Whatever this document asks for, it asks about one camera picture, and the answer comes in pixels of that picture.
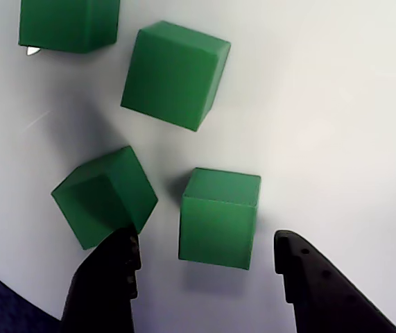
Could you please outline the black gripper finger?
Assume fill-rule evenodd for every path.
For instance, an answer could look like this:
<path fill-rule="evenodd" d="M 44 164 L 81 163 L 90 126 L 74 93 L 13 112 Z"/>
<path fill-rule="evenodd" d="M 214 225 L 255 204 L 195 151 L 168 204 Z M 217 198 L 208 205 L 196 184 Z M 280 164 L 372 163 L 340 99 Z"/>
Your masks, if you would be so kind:
<path fill-rule="evenodd" d="M 61 332 L 134 332 L 131 300 L 141 268 L 134 227 L 107 236 L 77 268 L 62 313 Z"/>
<path fill-rule="evenodd" d="M 396 332 L 396 325 L 298 233 L 275 233 L 274 258 L 298 332 Z"/>

